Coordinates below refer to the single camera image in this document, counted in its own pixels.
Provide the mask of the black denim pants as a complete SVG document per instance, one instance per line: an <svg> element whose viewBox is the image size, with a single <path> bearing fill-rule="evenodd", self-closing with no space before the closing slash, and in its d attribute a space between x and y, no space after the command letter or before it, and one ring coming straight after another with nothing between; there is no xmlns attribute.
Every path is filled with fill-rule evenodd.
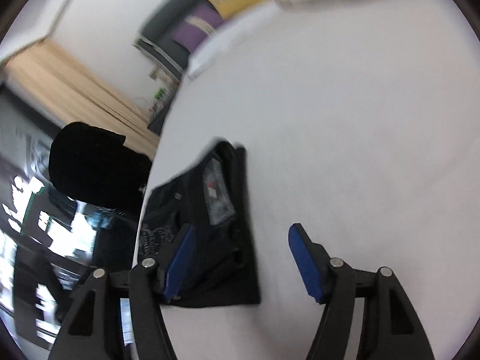
<svg viewBox="0 0 480 360"><path fill-rule="evenodd" d="M215 141L192 167L152 190L138 258L156 258L191 225L195 248L185 276L159 295L163 305L205 308L258 305L260 287L249 224L247 151Z"/></svg>

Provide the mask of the dark nightstand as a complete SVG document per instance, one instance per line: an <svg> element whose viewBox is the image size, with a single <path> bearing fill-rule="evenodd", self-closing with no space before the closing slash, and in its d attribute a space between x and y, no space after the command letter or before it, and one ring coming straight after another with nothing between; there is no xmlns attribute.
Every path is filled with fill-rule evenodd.
<svg viewBox="0 0 480 360"><path fill-rule="evenodd" d="M156 134L159 137L162 134L164 123L168 117L168 113L171 110L174 100L175 98L171 97L170 99L164 101L160 110L156 113L156 115L153 117L153 119L151 120L151 122L149 122L147 126L152 133Z"/></svg>

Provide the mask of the beige curtain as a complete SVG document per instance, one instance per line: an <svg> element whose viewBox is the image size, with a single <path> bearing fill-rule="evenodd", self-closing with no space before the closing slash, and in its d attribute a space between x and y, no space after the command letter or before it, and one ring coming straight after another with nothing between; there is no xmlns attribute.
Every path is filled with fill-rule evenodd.
<svg viewBox="0 0 480 360"><path fill-rule="evenodd" d="M154 158L159 138L134 103L51 40L10 57L6 73L65 124L81 121L126 136L126 146Z"/></svg>

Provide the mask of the dark grey headboard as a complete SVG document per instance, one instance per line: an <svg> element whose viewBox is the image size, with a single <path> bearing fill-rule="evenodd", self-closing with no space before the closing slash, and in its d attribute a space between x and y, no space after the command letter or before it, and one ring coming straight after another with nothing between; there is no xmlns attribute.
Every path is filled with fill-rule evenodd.
<svg viewBox="0 0 480 360"><path fill-rule="evenodd" d="M173 33L200 1L168 0L143 25L133 44L174 80L183 77L190 53L173 40Z"/></svg>

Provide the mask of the white pillow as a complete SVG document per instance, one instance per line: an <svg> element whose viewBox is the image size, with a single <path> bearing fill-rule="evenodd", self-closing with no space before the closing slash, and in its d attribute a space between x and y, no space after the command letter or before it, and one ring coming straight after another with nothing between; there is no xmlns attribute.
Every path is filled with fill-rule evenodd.
<svg viewBox="0 0 480 360"><path fill-rule="evenodd" d="M189 58L185 77L194 80L237 43L239 31L227 28L204 41Z"/></svg>

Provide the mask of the purple pillow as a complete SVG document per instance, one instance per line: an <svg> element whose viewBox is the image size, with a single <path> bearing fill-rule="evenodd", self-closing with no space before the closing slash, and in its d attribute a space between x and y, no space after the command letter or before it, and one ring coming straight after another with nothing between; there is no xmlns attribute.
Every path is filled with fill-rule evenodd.
<svg viewBox="0 0 480 360"><path fill-rule="evenodd" d="M200 3L176 26L172 39L193 53L224 23L217 10L206 3Z"/></svg>

